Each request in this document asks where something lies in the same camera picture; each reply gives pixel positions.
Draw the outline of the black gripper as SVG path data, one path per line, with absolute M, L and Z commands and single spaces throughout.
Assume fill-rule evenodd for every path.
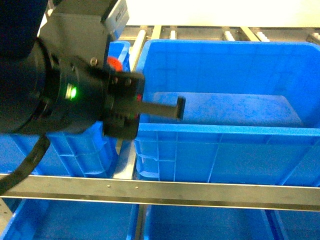
M 107 62 L 115 39 L 108 17 L 74 12 L 54 12 L 49 17 L 37 43 L 45 60 L 39 131 L 81 133 L 101 121 L 104 135 L 133 139 L 140 113 L 183 119 L 186 99 L 182 96 L 176 105 L 138 103 L 143 75 L 116 71 Z

